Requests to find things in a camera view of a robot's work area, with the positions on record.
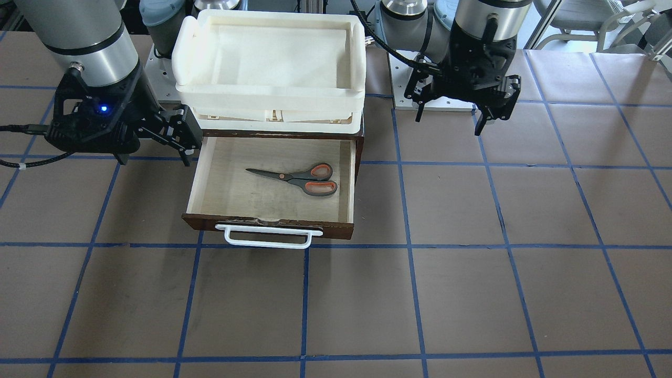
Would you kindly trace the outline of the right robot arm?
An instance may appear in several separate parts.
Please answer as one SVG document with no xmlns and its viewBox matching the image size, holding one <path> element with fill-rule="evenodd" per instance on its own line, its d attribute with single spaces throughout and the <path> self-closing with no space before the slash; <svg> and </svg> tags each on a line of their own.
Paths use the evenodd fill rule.
<svg viewBox="0 0 672 378">
<path fill-rule="evenodd" d="M 17 1 L 41 43 L 65 70 L 50 124 L 7 125 L 2 131 L 41 135 L 61 155 L 2 165 L 24 169 L 74 153 L 110 154 L 125 165 L 141 139 L 170 146 L 185 166 L 203 132 L 187 105 L 163 108 L 113 1 Z"/>
</svg>

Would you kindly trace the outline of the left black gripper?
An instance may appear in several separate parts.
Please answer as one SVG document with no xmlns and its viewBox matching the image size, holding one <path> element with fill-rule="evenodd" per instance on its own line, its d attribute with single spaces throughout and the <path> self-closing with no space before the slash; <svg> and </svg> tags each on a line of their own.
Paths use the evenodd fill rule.
<svg viewBox="0 0 672 378">
<path fill-rule="evenodd" d="M 425 104 L 441 97 L 475 103 L 481 112 L 475 136 L 481 135 L 486 124 L 511 117 L 521 93 L 522 78 L 506 73 L 516 53 L 518 36 L 490 40 L 498 28 L 497 21 L 487 21 L 481 34 L 486 40 L 481 40 L 465 32 L 455 21 L 444 60 L 438 65 L 425 61 L 410 63 L 411 75 L 404 97 L 418 105 L 416 122 L 421 121 Z M 432 83 L 419 88 L 419 82 L 429 77 L 434 77 Z"/>
</svg>

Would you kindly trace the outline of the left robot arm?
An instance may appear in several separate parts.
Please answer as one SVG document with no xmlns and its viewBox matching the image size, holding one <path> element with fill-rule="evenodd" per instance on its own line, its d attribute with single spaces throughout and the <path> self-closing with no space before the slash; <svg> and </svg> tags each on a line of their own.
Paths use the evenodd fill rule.
<svg viewBox="0 0 672 378">
<path fill-rule="evenodd" d="M 518 32 L 530 1 L 378 1 L 369 34 L 411 68 L 404 96 L 422 119 L 427 103 L 446 97 L 472 103 L 480 118 L 475 135 L 508 120 L 521 93 L 509 75 Z"/>
</svg>

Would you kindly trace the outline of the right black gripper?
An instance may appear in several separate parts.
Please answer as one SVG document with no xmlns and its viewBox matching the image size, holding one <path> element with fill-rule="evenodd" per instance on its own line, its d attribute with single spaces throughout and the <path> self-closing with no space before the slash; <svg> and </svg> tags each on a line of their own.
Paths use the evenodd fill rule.
<svg viewBox="0 0 672 378">
<path fill-rule="evenodd" d="M 102 87 L 87 85 L 83 73 L 82 64 L 72 62 L 58 84 L 48 143 L 64 152 L 112 154 L 125 164 L 139 150 L 139 139 L 153 139 L 191 165 L 188 152 L 201 149 L 203 131 L 189 106 L 161 110 L 140 62 L 124 79 Z"/>
</svg>

